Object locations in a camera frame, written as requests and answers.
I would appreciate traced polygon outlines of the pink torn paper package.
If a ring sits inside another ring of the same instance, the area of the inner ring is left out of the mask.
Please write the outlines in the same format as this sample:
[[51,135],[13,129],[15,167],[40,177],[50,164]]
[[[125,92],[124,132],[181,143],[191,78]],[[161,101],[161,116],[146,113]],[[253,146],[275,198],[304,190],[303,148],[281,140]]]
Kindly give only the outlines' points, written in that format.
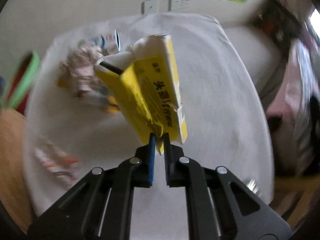
[[52,174],[63,186],[74,186],[78,181],[81,161],[35,129],[28,127],[25,135],[31,159]]

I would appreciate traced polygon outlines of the yellow cardboard box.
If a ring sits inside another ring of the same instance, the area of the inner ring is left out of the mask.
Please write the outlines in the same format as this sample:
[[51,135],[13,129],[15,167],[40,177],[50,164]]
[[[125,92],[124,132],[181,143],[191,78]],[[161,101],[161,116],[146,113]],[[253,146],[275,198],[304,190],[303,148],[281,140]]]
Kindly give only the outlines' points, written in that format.
[[142,143],[155,134],[157,151],[163,154],[163,134],[168,133],[171,141],[185,142],[187,124],[170,35],[141,38],[116,55],[102,57],[94,72]]

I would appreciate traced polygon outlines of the small blue silver wrapper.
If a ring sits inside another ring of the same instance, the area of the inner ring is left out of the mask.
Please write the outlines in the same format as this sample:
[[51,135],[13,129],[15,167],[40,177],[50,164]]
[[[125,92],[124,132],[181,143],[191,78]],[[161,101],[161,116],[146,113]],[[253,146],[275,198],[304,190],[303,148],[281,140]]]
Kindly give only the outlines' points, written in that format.
[[96,46],[101,49],[104,56],[114,55],[121,51],[120,38],[116,29],[109,33],[97,34],[87,38],[89,46]]

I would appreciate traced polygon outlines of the green red trash bin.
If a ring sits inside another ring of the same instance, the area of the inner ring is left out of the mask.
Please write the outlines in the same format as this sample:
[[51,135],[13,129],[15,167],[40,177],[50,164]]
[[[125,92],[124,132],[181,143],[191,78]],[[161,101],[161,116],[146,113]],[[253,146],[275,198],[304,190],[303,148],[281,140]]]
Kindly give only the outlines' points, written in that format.
[[33,88],[41,65],[40,56],[34,50],[22,57],[18,70],[10,84],[10,89],[1,108],[10,108],[25,115],[29,94]]

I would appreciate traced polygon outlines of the white table cloth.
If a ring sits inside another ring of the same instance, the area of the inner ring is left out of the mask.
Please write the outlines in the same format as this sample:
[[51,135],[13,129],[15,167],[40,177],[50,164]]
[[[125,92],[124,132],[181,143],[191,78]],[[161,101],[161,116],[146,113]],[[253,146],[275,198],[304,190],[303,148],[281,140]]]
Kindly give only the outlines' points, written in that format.
[[24,175],[36,215],[66,188],[35,158],[40,139],[80,160],[79,178],[95,167],[109,170],[141,145],[121,113],[106,114],[56,84],[60,62],[87,35],[116,30],[127,47],[155,34],[171,36],[188,136],[186,156],[210,169],[225,166],[239,179],[255,179],[262,199],[273,196],[273,159],[256,88],[218,21],[195,14],[129,16],[71,30],[46,51],[27,107]]

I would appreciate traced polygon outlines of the left fuzzy tan sleeve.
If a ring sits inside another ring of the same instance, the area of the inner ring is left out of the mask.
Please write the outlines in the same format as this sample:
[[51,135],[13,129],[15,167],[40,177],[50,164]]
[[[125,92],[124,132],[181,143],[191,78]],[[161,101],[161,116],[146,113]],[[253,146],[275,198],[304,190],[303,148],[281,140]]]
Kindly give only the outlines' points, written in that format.
[[23,233],[33,222],[33,210],[23,173],[25,117],[1,110],[1,203]]

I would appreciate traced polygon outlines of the bed with plaid sheet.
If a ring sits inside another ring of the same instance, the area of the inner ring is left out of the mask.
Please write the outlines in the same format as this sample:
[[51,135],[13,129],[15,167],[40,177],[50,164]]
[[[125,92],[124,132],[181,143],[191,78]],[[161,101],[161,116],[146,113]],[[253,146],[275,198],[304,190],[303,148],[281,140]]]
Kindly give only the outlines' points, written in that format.
[[278,177],[319,174],[319,81],[305,44],[292,41],[281,86],[266,110]]

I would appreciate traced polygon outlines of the crumpled brown yellow wrapper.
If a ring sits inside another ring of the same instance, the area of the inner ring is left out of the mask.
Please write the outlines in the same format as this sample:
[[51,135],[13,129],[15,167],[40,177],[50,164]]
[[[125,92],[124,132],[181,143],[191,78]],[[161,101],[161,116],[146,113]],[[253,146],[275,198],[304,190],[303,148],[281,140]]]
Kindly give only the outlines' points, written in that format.
[[108,88],[96,76],[94,66],[103,57],[103,50],[81,40],[78,47],[70,49],[65,61],[60,62],[56,85],[65,88],[80,101],[98,107],[107,114],[120,111]]

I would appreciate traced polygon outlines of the dark bedside shelf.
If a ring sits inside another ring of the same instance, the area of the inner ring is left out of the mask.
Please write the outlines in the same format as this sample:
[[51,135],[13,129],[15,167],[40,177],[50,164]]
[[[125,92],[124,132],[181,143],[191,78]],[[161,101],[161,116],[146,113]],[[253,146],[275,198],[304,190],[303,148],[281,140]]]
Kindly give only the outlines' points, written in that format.
[[302,24],[279,0],[266,0],[252,23],[273,41],[284,58],[289,57],[291,42],[302,31]]

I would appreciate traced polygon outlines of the white wall socket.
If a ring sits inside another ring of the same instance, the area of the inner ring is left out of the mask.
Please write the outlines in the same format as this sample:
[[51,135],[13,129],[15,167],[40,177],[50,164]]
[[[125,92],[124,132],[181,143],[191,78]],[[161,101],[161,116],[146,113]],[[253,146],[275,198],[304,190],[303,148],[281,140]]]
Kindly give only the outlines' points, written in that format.
[[187,9],[190,3],[191,0],[169,0],[169,11]]

